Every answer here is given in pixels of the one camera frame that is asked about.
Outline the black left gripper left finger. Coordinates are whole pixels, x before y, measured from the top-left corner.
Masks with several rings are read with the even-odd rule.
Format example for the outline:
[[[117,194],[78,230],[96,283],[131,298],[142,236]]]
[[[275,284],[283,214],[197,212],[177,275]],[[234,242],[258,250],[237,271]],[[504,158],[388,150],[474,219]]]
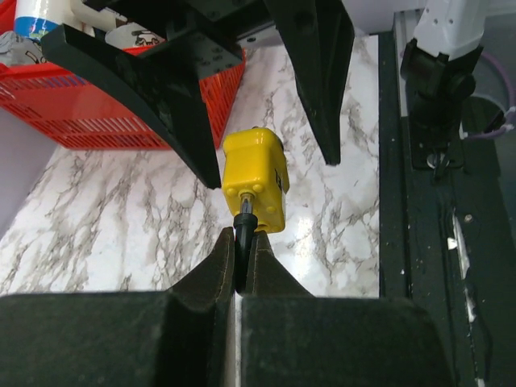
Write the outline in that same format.
[[[2,385],[233,386],[234,243],[166,290],[2,297]]]

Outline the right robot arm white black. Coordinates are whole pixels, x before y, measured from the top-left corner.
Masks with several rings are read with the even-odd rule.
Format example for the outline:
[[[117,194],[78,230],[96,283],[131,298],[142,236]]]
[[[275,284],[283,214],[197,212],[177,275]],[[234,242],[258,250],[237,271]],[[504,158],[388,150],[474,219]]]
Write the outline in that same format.
[[[88,1],[162,42],[133,56],[62,24],[42,40],[44,57],[121,102],[169,144],[202,184],[221,185],[201,79],[240,64],[241,42],[274,27],[293,65],[298,96],[325,162],[341,160],[339,114],[355,30],[341,1]],[[487,2],[429,1],[403,54],[415,88],[412,117],[443,146],[475,89]]]

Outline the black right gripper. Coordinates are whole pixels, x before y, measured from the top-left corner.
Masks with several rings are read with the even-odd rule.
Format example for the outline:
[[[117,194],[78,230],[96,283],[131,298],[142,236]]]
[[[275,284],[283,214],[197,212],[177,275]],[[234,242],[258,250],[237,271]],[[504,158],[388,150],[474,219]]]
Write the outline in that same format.
[[[87,1],[165,39],[141,56],[60,25],[41,40],[44,57],[87,80],[142,119],[200,182],[221,185],[218,159],[198,80],[243,62],[245,48],[273,46],[277,28],[263,1]]]

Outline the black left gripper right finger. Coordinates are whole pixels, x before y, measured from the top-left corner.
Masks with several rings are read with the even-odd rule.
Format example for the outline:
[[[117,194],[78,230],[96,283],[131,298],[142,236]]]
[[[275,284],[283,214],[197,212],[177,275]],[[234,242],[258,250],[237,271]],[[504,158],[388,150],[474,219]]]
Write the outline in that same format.
[[[256,233],[241,317],[243,386],[452,386],[430,315],[405,298],[317,298]]]

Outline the yellow black padlock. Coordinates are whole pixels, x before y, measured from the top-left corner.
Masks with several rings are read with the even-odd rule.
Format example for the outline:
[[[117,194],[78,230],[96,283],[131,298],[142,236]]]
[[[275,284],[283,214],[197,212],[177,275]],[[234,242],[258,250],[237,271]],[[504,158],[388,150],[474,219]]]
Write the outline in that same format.
[[[235,289],[242,293],[257,231],[285,229],[289,174],[284,147],[266,127],[230,134],[223,142],[226,162],[222,190],[235,229]]]

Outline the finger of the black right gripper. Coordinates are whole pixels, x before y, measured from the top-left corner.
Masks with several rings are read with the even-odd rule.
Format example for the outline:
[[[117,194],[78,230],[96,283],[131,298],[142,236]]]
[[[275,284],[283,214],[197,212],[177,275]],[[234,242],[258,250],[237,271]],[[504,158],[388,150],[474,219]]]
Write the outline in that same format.
[[[328,165],[341,161],[339,115],[355,30],[338,0],[266,1],[289,54],[298,96]]]

